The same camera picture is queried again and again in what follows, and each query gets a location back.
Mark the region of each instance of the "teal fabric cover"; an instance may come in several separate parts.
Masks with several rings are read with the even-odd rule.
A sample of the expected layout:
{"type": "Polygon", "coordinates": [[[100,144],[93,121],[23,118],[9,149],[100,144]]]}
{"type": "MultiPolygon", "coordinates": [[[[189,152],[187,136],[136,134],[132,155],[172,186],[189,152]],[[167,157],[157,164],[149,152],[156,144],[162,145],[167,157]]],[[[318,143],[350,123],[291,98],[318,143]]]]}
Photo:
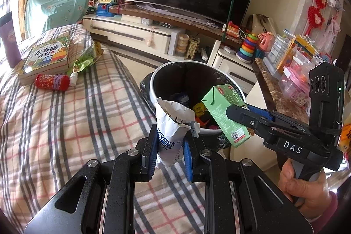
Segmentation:
{"type": "Polygon", "coordinates": [[[83,19],[88,0],[28,0],[25,15],[26,38],[83,19]]]}

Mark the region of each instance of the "red cylindrical container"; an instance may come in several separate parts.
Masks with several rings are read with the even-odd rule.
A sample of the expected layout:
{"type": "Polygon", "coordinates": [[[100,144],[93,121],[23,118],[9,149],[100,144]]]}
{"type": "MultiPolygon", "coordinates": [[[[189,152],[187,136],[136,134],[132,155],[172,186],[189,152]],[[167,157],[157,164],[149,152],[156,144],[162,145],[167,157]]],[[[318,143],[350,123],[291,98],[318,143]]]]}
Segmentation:
{"type": "Polygon", "coordinates": [[[42,75],[36,76],[36,87],[39,89],[51,89],[66,91],[70,86],[70,77],[66,75],[42,75]]]}

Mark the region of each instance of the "plaid blanket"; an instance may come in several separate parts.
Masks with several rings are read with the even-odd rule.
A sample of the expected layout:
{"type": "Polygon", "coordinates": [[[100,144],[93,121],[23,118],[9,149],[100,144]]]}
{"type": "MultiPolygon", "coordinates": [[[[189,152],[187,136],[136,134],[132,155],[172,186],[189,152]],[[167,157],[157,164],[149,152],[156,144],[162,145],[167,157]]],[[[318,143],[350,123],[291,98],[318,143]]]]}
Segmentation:
{"type": "MultiPolygon", "coordinates": [[[[92,44],[82,25],[52,29],[19,44],[69,33],[71,61],[92,44]]],[[[27,223],[88,160],[113,160],[154,122],[129,71],[108,49],[66,92],[21,86],[0,51],[0,208],[23,233],[27,223]]],[[[204,184],[190,184],[184,162],[137,183],[137,233],[202,233],[204,184]]]]}

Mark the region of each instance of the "green milk carton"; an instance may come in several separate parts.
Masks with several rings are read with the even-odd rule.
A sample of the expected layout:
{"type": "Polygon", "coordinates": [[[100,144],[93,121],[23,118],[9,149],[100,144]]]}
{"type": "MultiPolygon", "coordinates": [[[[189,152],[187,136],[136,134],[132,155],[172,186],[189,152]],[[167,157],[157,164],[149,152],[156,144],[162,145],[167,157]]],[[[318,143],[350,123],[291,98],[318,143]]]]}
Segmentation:
{"type": "Polygon", "coordinates": [[[232,104],[248,109],[246,103],[230,84],[213,87],[204,96],[202,102],[234,148],[251,137],[247,127],[228,119],[226,115],[227,107],[232,104]]]}

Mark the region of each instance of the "black trash bag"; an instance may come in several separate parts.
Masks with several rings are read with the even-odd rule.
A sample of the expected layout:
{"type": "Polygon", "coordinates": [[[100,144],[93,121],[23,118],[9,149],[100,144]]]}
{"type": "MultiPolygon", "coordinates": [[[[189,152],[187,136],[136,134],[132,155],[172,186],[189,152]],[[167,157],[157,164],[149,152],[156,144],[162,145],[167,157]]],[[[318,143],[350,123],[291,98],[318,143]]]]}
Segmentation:
{"type": "MultiPolygon", "coordinates": [[[[156,116],[155,107],[150,101],[150,80],[152,73],[148,74],[140,83],[141,93],[151,112],[156,116]]],[[[171,100],[175,93],[186,93],[189,96],[189,106],[201,102],[205,94],[213,87],[221,84],[230,84],[242,97],[238,87],[232,80],[211,66],[197,62],[174,62],[159,70],[154,78],[154,91],[156,97],[171,100]]],[[[223,133],[217,135],[200,134],[206,148],[218,151],[231,146],[223,133]]]]}

